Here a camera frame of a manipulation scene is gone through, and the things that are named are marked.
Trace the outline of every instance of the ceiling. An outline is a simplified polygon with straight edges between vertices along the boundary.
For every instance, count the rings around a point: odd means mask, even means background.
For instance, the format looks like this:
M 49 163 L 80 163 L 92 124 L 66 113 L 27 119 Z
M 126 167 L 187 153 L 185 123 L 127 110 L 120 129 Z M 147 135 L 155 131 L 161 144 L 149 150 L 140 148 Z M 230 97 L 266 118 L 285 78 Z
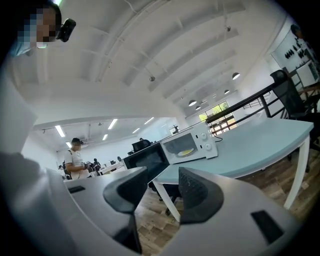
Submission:
M 221 100 L 263 56 L 286 16 L 267 0 L 62 0 L 60 9 L 77 23 L 69 41 L 10 66 L 37 127 L 80 123 L 63 127 L 71 139 L 86 137 L 89 124 L 92 138 L 101 137 L 113 118 L 121 119 L 114 138 L 129 136 L 127 127 L 150 117 L 194 114 L 190 100 Z M 104 125 L 96 128 L 93 117 Z
M 33 131 L 33 133 L 54 150 L 61 151 L 68 148 L 66 142 L 71 142 L 73 138 L 79 138 L 84 142 L 84 147 L 87 147 L 136 136 L 138 132 L 149 127 L 157 119 L 154 118 L 145 124 L 147 120 L 149 118 L 118 119 L 110 130 L 108 130 L 108 127 L 112 120 L 61 125 L 65 137 L 61 137 L 55 127 Z M 140 130 L 133 134 L 133 131 L 137 128 L 140 128 Z M 108 136 L 105 140 L 102 140 L 105 134 L 108 134 Z

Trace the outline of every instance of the black microwave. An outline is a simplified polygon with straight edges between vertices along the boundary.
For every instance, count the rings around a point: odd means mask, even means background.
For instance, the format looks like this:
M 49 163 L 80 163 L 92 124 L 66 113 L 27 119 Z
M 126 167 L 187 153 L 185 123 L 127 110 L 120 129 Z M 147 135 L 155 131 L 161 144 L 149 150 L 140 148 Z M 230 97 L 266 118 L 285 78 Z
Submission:
M 159 142 L 127 156 L 123 159 L 123 163 L 127 169 L 147 167 L 148 183 L 153 181 L 170 165 Z

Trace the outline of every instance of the white table leg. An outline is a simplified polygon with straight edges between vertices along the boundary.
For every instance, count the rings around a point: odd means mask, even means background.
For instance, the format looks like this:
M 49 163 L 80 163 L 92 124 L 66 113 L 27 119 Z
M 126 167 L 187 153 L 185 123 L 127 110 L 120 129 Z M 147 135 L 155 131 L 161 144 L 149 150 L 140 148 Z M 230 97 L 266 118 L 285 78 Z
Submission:
M 166 207 L 168 207 L 169 211 L 171 212 L 172 216 L 176 219 L 177 222 L 180 222 L 180 214 L 174 203 L 171 201 L 170 196 L 164 188 L 164 185 L 161 183 L 157 183 L 156 180 L 153 180 L 153 184 L 159 195 L 161 196 L 163 202 L 165 203 Z
M 301 187 L 302 181 L 304 179 L 304 174 L 306 171 L 308 157 L 309 157 L 309 145 L 310 145 L 310 137 L 308 136 L 304 142 L 301 144 L 299 149 L 299 159 L 298 166 L 296 168 L 294 181 L 290 190 L 290 193 L 284 203 L 284 208 L 289 209 L 293 204 L 298 191 Z

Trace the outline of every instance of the light blue table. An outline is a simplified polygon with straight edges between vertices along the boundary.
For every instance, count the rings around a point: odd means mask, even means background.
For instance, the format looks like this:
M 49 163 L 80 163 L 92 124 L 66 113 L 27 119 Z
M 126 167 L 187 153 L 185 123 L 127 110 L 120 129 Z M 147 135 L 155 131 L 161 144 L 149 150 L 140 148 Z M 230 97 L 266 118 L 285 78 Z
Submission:
M 313 127 L 311 122 L 255 118 L 219 135 L 223 140 L 216 142 L 218 157 L 170 165 L 153 183 L 172 215 L 179 221 L 180 214 L 163 186 L 179 183 L 179 167 L 239 178 L 272 165 L 300 147 L 294 182 L 284 204 L 289 209 L 305 174 L 309 156 L 309 133 Z

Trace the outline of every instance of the microwave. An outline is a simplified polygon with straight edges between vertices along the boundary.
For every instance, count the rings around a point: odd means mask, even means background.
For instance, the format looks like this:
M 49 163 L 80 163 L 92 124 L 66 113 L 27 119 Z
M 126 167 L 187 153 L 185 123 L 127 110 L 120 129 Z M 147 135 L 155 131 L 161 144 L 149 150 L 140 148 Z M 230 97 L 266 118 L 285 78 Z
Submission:
M 165 138 L 160 144 L 170 164 L 218 156 L 216 140 L 205 122 Z

